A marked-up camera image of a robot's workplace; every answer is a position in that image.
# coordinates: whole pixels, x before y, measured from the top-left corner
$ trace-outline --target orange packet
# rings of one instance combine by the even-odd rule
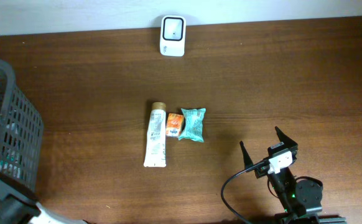
[[[181,134],[182,124],[182,115],[169,113],[169,118],[167,118],[166,136],[179,137]]]

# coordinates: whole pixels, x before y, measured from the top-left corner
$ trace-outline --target white robot part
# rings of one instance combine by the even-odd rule
[[[284,152],[278,156],[269,159],[268,174],[278,174],[281,169],[286,168],[293,162],[292,153],[290,151]]]
[[[87,224],[83,220],[71,220],[50,212],[40,203],[37,203],[37,207],[40,209],[41,214],[38,217],[33,217],[28,224]]]

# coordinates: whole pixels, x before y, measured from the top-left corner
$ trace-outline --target white tube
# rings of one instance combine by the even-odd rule
[[[156,102],[152,105],[151,118],[147,132],[144,167],[166,166],[166,104]]]

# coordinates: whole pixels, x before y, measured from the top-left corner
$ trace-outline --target white wall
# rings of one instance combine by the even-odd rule
[[[0,0],[0,35],[362,16],[362,0]]]

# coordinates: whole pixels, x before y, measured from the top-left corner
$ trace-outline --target teal packet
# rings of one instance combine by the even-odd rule
[[[183,129],[179,140],[191,139],[193,141],[203,142],[203,118],[205,117],[206,109],[181,109],[185,118],[185,128]]]

